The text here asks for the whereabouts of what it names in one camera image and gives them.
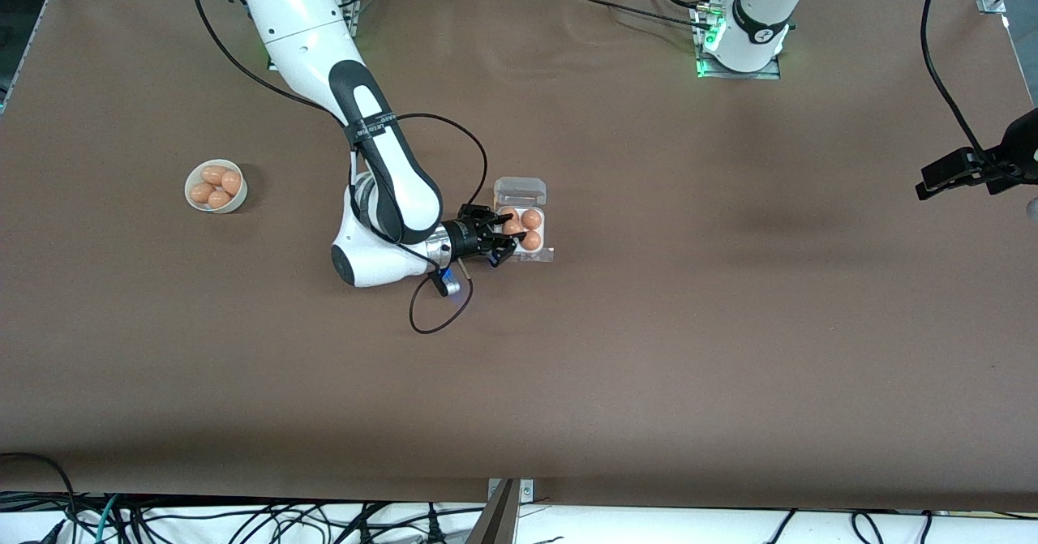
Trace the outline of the clear plastic egg carton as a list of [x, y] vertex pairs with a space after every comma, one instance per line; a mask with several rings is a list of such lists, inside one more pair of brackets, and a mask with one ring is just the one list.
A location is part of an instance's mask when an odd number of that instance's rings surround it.
[[[520, 214], [520, 223], [521, 215], [529, 208], [538, 209], [544, 216], [543, 226], [541, 229], [536, 229], [542, 236], [542, 247], [537, 251], [527, 252], [519, 244], [514, 255], [508, 259], [509, 262], [551, 263], [555, 259], [555, 249], [547, 245], [547, 215], [544, 209], [546, 203], [547, 186], [540, 178], [503, 176], [495, 182], [491, 208], [497, 214], [500, 214], [498, 211], [501, 208], [515, 208]], [[503, 233], [503, 226], [498, 226], [496, 232]]]

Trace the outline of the brown table cover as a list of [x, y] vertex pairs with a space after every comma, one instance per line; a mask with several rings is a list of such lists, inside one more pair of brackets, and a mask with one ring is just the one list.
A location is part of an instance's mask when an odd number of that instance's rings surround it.
[[[801, 0], [740, 81], [586, 0], [370, 0], [397, 112], [547, 185], [555, 259], [470, 263], [419, 335], [414, 281], [332, 267], [336, 123], [192, 0], [49, 0], [0, 116], [0, 452], [151, 495], [1038, 508], [1038, 189], [916, 198], [965, 143], [922, 4]], [[214, 159], [230, 214], [184, 197]]]

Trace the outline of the white round bowl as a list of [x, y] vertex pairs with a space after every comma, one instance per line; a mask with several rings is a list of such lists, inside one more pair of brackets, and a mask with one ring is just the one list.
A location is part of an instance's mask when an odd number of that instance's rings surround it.
[[[201, 205], [192, 203], [192, 201], [189, 200], [188, 192], [191, 189], [191, 187], [195, 186], [196, 183], [203, 182], [203, 179], [200, 176], [200, 170], [201, 168], [204, 167], [204, 165], [222, 165], [223, 167], [226, 167], [228, 170], [233, 170], [240, 173], [241, 176], [243, 178], [242, 189], [240, 190], [240, 192], [238, 192], [237, 196], [233, 197], [233, 200], [230, 201], [230, 203], [227, 203], [226, 207], [219, 209], [211, 209], [208, 207], [208, 205], [201, 207]], [[223, 191], [223, 189], [221, 188], [221, 186], [215, 186], [215, 191]], [[214, 159], [207, 161], [203, 164], [199, 164], [188, 174], [184, 183], [184, 197], [186, 198], [187, 203], [191, 205], [194, 209], [196, 209], [196, 211], [204, 212], [204, 214], [230, 214], [231, 212], [236, 212], [237, 209], [240, 208], [242, 203], [245, 203], [247, 194], [248, 194], [248, 185], [243, 174], [243, 171], [241, 170], [240, 167], [238, 167], [237, 164], [230, 162], [229, 160]]]

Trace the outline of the grey metal strut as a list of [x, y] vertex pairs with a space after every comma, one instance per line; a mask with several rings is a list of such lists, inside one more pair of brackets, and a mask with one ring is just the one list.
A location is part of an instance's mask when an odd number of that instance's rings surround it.
[[488, 504], [465, 544], [515, 544], [524, 488], [520, 478], [492, 480]]

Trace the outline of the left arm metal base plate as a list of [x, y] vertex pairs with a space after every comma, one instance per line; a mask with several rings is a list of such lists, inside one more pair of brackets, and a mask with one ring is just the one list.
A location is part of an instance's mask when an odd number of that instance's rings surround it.
[[701, 78], [778, 79], [778, 53], [788, 28], [778, 36], [757, 43], [738, 26], [730, 24], [726, 8], [716, 3], [698, 3], [689, 10], [696, 49], [696, 75]]

